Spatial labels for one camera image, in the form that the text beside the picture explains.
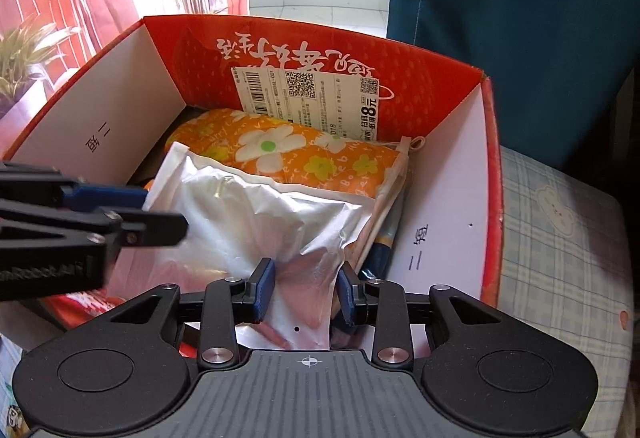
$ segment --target metal screw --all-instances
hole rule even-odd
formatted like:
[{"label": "metal screw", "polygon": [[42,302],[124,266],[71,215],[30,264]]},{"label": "metal screw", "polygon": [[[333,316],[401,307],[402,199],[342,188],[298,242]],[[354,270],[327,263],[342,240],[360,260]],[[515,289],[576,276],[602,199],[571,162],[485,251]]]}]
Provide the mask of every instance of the metal screw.
[{"label": "metal screw", "polygon": [[114,221],[120,221],[122,219],[122,216],[120,216],[116,211],[107,211],[104,215]]},{"label": "metal screw", "polygon": [[231,350],[226,348],[209,348],[202,352],[202,360],[209,364],[224,364],[234,358]]},{"label": "metal screw", "polygon": [[388,364],[399,364],[409,358],[409,352],[402,348],[384,348],[378,352],[378,358]]},{"label": "metal screw", "polygon": [[89,234],[89,235],[86,237],[86,239],[87,239],[87,240],[89,240],[89,241],[90,241],[90,242],[92,242],[92,243],[97,243],[98,245],[102,245],[102,244],[104,244],[104,243],[107,241],[107,240],[104,238],[104,236],[103,236],[103,235],[95,234],[95,233],[93,233],[93,234]]}]

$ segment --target blue curtain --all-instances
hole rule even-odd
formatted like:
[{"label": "blue curtain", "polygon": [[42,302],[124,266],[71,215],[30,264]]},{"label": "blue curtain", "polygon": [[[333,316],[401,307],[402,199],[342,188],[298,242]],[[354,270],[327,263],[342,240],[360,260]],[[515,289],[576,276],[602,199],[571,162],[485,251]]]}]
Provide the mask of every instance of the blue curtain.
[{"label": "blue curtain", "polygon": [[485,70],[500,142],[561,167],[640,53],[640,0],[390,0],[387,35]]}]

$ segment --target potted plant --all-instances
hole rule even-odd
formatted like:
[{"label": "potted plant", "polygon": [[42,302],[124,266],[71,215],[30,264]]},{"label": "potted plant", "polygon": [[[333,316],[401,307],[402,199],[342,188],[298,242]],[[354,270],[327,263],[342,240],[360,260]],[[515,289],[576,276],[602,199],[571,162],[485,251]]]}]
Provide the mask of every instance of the potted plant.
[{"label": "potted plant", "polygon": [[47,64],[61,57],[57,46],[80,31],[57,29],[55,24],[38,26],[36,19],[30,16],[0,35],[0,118],[35,82],[49,80]]}]

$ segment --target orange fabric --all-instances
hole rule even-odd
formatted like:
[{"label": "orange fabric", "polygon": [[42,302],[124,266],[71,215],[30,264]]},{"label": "orange fabric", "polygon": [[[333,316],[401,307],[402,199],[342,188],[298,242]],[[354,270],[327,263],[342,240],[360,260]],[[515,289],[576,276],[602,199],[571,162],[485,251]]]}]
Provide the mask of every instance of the orange fabric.
[{"label": "orange fabric", "polygon": [[265,115],[220,108],[179,126],[174,142],[245,173],[281,183],[376,197],[398,152]]}]

